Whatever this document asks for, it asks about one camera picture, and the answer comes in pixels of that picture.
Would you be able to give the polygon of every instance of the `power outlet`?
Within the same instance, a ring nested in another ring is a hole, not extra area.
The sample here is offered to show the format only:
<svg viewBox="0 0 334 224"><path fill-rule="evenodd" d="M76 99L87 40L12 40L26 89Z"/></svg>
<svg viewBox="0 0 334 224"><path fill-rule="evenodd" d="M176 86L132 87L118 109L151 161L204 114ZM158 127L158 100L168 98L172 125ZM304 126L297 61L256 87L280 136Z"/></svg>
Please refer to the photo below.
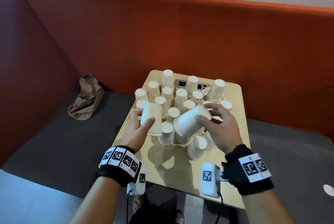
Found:
<svg viewBox="0 0 334 224"><path fill-rule="evenodd" d="M187 83L187 81L180 80L180 79L175 79L174 87L184 89L186 87L186 83ZM198 83L197 90L201 91L201 90L203 90L207 87L211 87L211 85L207 84L207 83Z"/></svg>

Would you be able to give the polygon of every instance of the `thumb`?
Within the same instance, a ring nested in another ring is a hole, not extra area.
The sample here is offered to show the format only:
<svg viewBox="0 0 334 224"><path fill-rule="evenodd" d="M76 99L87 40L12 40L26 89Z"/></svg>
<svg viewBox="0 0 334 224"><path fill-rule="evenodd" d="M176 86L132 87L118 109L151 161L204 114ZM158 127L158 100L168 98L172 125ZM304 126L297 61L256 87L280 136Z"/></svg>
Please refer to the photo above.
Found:
<svg viewBox="0 0 334 224"><path fill-rule="evenodd" d="M147 134L148 130L153 126L155 122L155 117L151 117L144 122L144 124L140 127L140 131Z"/></svg>
<svg viewBox="0 0 334 224"><path fill-rule="evenodd" d="M205 127L205 129L207 129L209 132L212 132L215 130L217 124L208 120L208 118L202 116L202 115L198 115L196 117L197 121Z"/></svg>

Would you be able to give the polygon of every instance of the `shoe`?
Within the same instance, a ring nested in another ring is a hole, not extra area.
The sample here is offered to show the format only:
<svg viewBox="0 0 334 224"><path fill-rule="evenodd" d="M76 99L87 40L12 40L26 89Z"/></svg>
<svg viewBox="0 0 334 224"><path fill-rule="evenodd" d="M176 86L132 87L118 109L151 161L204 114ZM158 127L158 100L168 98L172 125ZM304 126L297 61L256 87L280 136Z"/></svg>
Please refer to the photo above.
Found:
<svg viewBox="0 0 334 224"><path fill-rule="evenodd" d="M135 195L133 197L133 214L141 207L147 207L149 205L146 194L144 195Z"/></svg>
<svg viewBox="0 0 334 224"><path fill-rule="evenodd" d="M184 215L180 210L176 210L175 221L176 224L184 224Z"/></svg>

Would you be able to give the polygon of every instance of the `hand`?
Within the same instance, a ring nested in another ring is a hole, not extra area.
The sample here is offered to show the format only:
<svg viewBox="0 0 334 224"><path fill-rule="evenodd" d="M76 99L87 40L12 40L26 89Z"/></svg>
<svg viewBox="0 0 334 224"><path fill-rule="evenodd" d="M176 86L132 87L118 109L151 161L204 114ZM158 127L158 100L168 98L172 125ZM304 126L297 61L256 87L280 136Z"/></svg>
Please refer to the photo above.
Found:
<svg viewBox="0 0 334 224"><path fill-rule="evenodd" d="M212 140L217 147L225 154L232 152L236 146L242 144L238 124L236 118L221 104L205 104L206 108L212 108L210 110L212 116L219 116L223 119L223 122L217 124L208 120L204 116L198 116L197 120L209 131Z"/></svg>
<svg viewBox="0 0 334 224"><path fill-rule="evenodd" d="M145 121L144 125L140 127L138 116L141 114L141 111L134 111L131 113L130 124L125 130L120 143L123 146L128 146L135 151L135 153L137 153L144 145L147 132L155 122L155 117L152 117Z"/></svg>

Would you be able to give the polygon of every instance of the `left hand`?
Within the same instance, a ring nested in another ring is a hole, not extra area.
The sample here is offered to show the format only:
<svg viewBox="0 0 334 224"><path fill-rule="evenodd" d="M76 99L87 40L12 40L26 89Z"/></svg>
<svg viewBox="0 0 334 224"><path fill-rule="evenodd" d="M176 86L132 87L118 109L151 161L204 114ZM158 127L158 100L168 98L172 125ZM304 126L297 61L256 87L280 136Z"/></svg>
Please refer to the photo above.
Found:
<svg viewBox="0 0 334 224"><path fill-rule="evenodd" d="M140 126L138 116L142 115L142 111L134 111L131 113L130 124L128 125L120 145L128 146L137 153L144 145L147 132L153 126L155 117L149 118L144 125Z"/></svg>

